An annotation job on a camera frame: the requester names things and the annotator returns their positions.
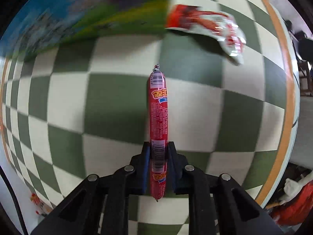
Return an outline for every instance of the red sausage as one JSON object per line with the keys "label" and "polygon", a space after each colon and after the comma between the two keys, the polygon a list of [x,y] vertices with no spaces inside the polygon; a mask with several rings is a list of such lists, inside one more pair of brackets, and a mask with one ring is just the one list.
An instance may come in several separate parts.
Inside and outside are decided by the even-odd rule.
{"label": "red sausage", "polygon": [[167,89],[165,77],[157,64],[148,81],[150,118],[150,192],[157,201],[164,196],[167,160],[165,151],[168,140]]}

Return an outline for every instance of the checkered tablecloth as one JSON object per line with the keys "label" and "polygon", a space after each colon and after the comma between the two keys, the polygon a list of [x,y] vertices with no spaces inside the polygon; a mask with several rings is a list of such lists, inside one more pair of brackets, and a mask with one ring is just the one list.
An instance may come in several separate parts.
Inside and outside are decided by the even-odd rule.
{"label": "checkered tablecloth", "polygon": [[[208,174],[227,172],[255,198],[275,161],[286,75],[261,0],[170,0],[234,15],[245,33],[237,66],[216,40],[101,37],[8,63],[3,123],[12,167],[55,207],[88,174],[112,174],[148,139],[146,82],[157,62],[168,87],[169,140]],[[130,234],[187,234],[188,198],[130,198]]]}

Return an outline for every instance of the barcode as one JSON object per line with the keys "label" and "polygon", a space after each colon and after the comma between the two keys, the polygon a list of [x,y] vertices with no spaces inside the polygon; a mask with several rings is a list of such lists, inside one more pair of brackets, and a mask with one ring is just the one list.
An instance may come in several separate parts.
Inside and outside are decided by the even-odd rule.
{"label": "barcode", "polygon": [[150,88],[164,88],[162,72],[155,71],[152,73],[150,78]]}
{"label": "barcode", "polygon": [[152,140],[152,171],[164,172],[165,140]]}

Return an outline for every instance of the wire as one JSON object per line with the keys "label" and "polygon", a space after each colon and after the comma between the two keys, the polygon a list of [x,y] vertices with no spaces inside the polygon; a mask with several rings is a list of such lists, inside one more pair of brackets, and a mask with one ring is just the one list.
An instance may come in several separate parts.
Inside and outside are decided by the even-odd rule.
{"label": "wire", "polygon": [[11,197],[12,197],[12,200],[14,202],[14,205],[15,205],[15,209],[16,209],[16,212],[18,213],[18,219],[21,223],[21,227],[22,227],[22,230],[24,232],[24,235],[28,235],[28,231],[26,229],[26,225],[25,225],[25,222],[24,222],[24,219],[23,219],[23,215],[22,215],[22,212],[21,212],[21,208],[18,204],[18,199],[16,198],[16,195],[13,191],[13,188],[9,182],[9,180],[7,179],[7,176],[5,175],[2,167],[0,166],[0,174],[1,174],[1,177],[2,179],[4,180],[4,183],[6,184],[10,194],[11,194]]}

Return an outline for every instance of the red and white snack package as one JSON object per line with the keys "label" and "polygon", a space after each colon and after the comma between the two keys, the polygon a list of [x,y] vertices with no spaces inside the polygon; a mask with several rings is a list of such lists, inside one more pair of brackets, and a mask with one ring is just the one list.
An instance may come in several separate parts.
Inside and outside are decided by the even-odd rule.
{"label": "red and white snack package", "polygon": [[148,80],[150,119],[150,193],[157,201],[164,196],[166,185],[166,148],[168,140],[167,89],[165,77],[157,64]]}
{"label": "red and white snack package", "polygon": [[201,11],[198,6],[177,4],[169,13],[166,29],[201,34],[216,39],[226,54],[243,64],[246,37],[233,15],[223,11]]}

